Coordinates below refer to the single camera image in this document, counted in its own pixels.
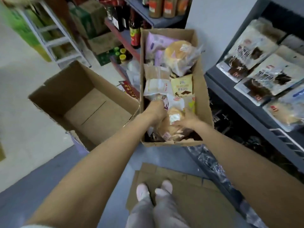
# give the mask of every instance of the leg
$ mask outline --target leg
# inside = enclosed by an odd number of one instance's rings
[[[154,228],[153,204],[145,184],[139,184],[136,189],[138,203],[132,209],[126,228]]]
[[[153,215],[156,226],[158,228],[190,228],[178,213],[171,193],[172,184],[169,180],[163,181],[161,189],[155,189],[156,207]]]

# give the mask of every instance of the hand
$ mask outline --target hand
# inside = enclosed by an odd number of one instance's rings
[[[163,100],[151,101],[147,109],[142,114],[145,115],[147,119],[152,120],[151,125],[156,125],[161,122],[167,114]]]
[[[183,126],[192,130],[195,130],[196,125],[200,122],[198,116],[196,116],[191,110],[185,108],[185,118],[181,121],[175,121],[174,125]]]

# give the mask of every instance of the metal step ladder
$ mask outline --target metal step ladder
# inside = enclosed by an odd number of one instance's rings
[[[45,11],[48,13],[48,15],[51,17],[51,19],[55,23],[54,25],[37,28],[37,26],[34,24],[34,22],[31,20],[30,16],[28,15],[27,11],[25,10],[25,7],[18,6],[17,10],[20,13],[20,15],[24,18],[24,20],[27,22],[28,26],[30,27],[30,29],[32,30],[32,32],[34,33],[34,35],[36,36],[36,38],[38,39],[38,41],[40,42],[40,44],[42,45],[42,47],[44,48],[46,53],[49,55],[51,60],[53,62],[56,62],[60,67],[61,63],[64,63],[64,62],[67,62],[70,60],[76,60],[77,58],[81,57],[82,60],[85,62],[86,66],[91,67],[91,64],[85,58],[84,54],[79,49],[77,43],[72,39],[72,37],[70,36],[70,34],[66,30],[66,28],[62,25],[60,20],[57,18],[57,16],[52,11],[52,9],[45,3],[44,0],[35,0],[35,3],[41,4],[41,6],[45,9]],[[42,33],[50,31],[50,30],[55,30],[55,29],[59,29],[64,36],[61,38],[51,40],[51,41],[45,41],[45,39],[42,36]],[[63,57],[58,60],[57,57],[55,56],[55,54],[53,53],[52,48],[55,46],[66,44],[66,43],[70,43],[74,47],[75,52],[67,57]]]

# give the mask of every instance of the pants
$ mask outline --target pants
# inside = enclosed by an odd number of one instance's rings
[[[153,207],[150,196],[140,200],[128,217],[126,228],[190,228],[176,208],[172,195],[158,189],[156,206]]]

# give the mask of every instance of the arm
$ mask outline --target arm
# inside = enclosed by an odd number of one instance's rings
[[[191,128],[223,166],[227,177],[269,227],[304,227],[304,185],[254,151],[186,110],[177,125]]]
[[[27,224],[97,227],[104,207],[141,137],[166,115],[153,101],[133,121],[93,149],[48,195]]]

